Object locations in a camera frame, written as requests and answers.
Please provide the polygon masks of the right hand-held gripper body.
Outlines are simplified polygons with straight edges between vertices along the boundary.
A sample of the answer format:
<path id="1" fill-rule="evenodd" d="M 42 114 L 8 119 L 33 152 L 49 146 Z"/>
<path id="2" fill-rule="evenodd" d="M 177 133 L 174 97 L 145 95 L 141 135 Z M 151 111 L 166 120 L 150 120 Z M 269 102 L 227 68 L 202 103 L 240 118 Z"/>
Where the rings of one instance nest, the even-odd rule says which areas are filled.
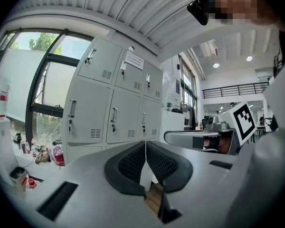
<path id="1" fill-rule="evenodd" d="M 218 116 L 210 116 L 206 130 L 218 132 L 231 140 L 229 155 L 237 155 L 241 147 L 257 130 L 251 110 L 246 101 L 234 105 Z"/>

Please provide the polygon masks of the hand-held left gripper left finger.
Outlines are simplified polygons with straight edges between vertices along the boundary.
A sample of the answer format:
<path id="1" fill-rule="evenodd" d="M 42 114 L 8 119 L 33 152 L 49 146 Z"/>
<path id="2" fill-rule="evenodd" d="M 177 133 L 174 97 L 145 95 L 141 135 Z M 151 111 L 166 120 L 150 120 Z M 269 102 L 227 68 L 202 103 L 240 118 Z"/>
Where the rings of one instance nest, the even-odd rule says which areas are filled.
<path id="1" fill-rule="evenodd" d="M 26 203 L 59 228 L 157 228 L 140 184 L 145 142 L 82 156 L 42 181 Z"/>

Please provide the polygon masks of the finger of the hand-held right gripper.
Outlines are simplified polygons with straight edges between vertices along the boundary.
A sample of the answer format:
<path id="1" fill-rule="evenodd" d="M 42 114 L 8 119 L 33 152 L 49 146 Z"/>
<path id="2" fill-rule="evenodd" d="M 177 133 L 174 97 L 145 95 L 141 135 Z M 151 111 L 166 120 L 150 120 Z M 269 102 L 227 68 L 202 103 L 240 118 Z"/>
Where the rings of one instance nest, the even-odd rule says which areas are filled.
<path id="1" fill-rule="evenodd" d="M 189 130 L 189 131 L 166 131 L 164 140 L 166 143 L 186 149 L 202 149 L 204 138 L 216 138 L 220 134 L 214 131 Z"/>

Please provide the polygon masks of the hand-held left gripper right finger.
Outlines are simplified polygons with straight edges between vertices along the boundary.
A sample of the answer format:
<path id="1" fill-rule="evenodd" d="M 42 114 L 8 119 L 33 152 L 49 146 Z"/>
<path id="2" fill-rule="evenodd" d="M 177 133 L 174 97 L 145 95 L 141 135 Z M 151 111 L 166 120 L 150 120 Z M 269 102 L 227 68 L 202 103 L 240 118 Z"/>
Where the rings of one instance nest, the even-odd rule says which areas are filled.
<path id="1" fill-rule="evenodd" d="M 147 141 L 146 160 L 163 187 L 160 212 L 147 228 L 225 228 L 230 202 L 221 190 L 235 156 Z"/>

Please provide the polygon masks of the grey metal locker cabinet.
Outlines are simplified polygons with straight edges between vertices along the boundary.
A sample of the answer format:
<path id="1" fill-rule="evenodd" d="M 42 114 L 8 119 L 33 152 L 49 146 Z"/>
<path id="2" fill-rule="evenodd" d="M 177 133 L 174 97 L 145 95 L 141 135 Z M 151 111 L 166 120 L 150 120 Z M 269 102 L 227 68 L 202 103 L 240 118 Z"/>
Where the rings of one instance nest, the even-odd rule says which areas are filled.
<path id="1" fill-rule="evenodd" d="M 127 51 L 95 38 L 83 54 L 63 112 L 66 163 L 123 143 L 159 138 L 163 73 L 137 52 L 132 53 L 144 60 L 143 71 L 125 63 Z"/>

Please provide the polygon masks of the white side cabinet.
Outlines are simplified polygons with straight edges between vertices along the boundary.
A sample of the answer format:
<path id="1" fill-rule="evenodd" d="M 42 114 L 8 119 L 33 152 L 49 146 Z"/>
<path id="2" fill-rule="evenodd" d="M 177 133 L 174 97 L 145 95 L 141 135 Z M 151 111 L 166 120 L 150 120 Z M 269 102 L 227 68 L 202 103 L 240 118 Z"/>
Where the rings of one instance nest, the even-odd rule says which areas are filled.
<path id="1" fill-rule="evenodd" d="M 164 134 L 167 131 L 183 131 L 184 119 L 185 117 L 183 114 L 170 111 L 162 111 L 159 141 L 163 143 L 165 142 Z"/>

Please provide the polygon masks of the black mezzanine railing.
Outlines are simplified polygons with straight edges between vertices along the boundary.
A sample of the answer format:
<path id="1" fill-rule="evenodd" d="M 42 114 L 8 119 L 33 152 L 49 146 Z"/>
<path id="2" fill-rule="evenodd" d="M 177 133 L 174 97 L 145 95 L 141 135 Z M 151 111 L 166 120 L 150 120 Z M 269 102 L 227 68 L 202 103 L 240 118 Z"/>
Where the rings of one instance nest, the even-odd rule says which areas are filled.
<path id="1" fill-rule="evenodd" d="M 268 82 L 232 85 L 202 90 L 204 99 L 262 94 L 269 87 Z"/>

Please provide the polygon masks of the wooden floor platform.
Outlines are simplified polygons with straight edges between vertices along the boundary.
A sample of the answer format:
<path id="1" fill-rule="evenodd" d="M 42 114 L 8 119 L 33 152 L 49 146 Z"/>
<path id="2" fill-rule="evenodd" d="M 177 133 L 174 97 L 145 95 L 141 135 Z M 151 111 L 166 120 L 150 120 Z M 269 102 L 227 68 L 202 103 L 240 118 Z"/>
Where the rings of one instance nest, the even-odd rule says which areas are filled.
<path id="1" fill-rule="evenodd" d="M 163 189 L 159 183 L 152 182 L 146 192 L 145 202 L 155 215 L 158 215 L 161 206 Z"/>

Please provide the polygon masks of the red plastic bag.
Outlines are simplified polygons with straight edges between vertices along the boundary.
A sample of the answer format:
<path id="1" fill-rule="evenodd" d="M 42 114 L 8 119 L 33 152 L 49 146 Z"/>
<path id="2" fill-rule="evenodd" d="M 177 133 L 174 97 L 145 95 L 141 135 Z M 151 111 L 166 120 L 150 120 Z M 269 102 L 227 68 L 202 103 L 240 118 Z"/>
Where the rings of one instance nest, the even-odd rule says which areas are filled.
<path id="1" fill-rule="evenodd" d="M 52 157 L 56 165 L 58 166 L 65 165 L 64 156 L 63 156 L 63 148 L 61 144 L 57 144 L 53 147 Z"/>

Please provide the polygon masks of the beige cloth bag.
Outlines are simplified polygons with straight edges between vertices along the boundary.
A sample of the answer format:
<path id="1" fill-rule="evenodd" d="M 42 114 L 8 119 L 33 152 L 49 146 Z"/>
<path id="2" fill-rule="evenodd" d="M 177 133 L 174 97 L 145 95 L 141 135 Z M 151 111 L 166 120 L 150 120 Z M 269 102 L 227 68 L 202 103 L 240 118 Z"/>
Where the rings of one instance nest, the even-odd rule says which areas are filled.
<path id="1" fill-rule="evenodd" d="M 40 164 L 41 162 L 50 162 L 49 153 L 50 153 L 50 150 L 48 148 L 40 152 L 35 159 L 35 164 Z"/>

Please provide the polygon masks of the white low shelf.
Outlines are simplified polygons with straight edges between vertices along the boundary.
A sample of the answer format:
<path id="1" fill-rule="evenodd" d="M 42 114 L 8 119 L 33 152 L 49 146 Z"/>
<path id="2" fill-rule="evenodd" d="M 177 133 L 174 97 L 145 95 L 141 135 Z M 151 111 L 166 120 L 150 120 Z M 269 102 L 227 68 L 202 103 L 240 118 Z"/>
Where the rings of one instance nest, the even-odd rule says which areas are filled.
<path id="1" fill-rule="evenodd" d="M 29 176 L 41 180 L 46 180 L 64 168 L 64 166 L 56 165 L 53 161 L 36 164 L 35 158 L 32 156 L 32 154 L 23 153 L 22 149 L 19 149 L 18 144 L 13 142 L 12 147 L 18 165 L 24 167 L 27 170 Z"/>

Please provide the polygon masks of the white paper notice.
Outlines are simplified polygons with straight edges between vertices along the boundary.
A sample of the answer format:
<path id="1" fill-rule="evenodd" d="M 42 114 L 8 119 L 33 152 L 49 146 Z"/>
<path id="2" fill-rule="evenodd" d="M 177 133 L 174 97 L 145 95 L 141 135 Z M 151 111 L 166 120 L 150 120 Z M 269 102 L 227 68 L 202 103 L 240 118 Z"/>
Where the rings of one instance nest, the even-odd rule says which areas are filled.
<path id="1" fill-rule="evenodd" d="M 143 71 L 144 60 L 134 53 L 127 51 L 125 54 L 125 63 L 128 63 Z"/>

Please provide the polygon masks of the small white waste bin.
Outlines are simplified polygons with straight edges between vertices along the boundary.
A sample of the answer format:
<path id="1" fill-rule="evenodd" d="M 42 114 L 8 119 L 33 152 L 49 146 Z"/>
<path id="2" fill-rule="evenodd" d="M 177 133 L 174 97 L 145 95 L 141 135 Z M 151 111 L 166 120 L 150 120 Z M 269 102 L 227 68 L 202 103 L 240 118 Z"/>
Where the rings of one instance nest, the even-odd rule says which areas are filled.
<path id="1" fill-rule="evenodd" d="M 23 167 L 16 167 L 9 175 L 15 188 L 20 189 L 24 185 L 27 177 L 27 171 Z"/>

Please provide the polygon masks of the clear water jug red label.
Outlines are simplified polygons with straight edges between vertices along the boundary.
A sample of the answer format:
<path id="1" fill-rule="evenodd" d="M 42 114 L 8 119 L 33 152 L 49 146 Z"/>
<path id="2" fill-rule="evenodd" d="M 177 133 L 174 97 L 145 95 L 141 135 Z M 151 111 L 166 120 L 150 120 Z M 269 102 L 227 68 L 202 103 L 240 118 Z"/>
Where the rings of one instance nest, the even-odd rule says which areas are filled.
<path id="1" fill-rule="evenodd" d="M 7 116 L 10 93 L 10 80 L 0 77 L 0 117 Z"/>

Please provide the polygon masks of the black window frame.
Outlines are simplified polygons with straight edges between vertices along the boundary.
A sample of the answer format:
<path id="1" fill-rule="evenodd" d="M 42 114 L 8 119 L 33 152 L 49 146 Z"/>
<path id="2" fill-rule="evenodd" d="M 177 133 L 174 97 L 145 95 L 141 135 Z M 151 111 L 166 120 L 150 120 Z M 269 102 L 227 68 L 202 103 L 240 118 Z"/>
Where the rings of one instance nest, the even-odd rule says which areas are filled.
<path id="1" fill-rule="evenodd" d="M 91 36 L 64 30 L 18 29 L 0 40 L 0 77 L 10 80 L 11 137 L 49 146 L 61 139 L 67 91 Z"/>

